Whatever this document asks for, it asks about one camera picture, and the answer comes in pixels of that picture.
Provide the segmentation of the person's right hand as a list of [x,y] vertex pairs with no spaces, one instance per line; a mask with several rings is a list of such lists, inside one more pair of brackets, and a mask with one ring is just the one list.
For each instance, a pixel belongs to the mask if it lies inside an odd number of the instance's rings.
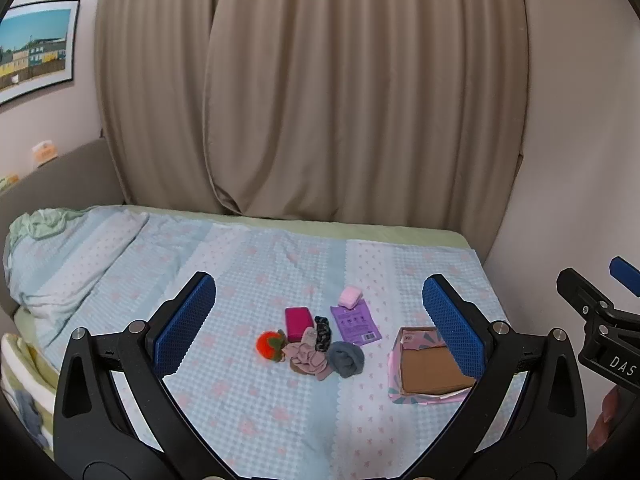
[[608,440],[620,404],[620,389],[614,387],[602,401],[601,413],[588,436],[588,448],[596,452]]

